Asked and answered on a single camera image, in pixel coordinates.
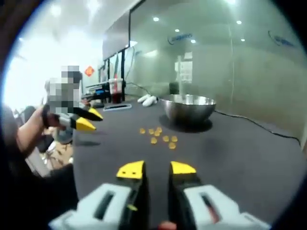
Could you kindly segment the person's left hand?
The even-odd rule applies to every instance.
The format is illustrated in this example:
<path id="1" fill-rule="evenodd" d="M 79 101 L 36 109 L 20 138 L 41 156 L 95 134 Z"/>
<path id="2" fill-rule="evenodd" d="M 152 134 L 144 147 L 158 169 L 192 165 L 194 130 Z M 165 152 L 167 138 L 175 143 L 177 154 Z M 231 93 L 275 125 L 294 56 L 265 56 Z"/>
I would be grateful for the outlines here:
<path id="1" fill-rule="evenodd" d="M 32 154 L 46 127 L 58 127 L 55 114 L 46 111 L 44 106 L 37 108 L 29 120 L 17 131 L 17 146 L 25 158 Z"/>

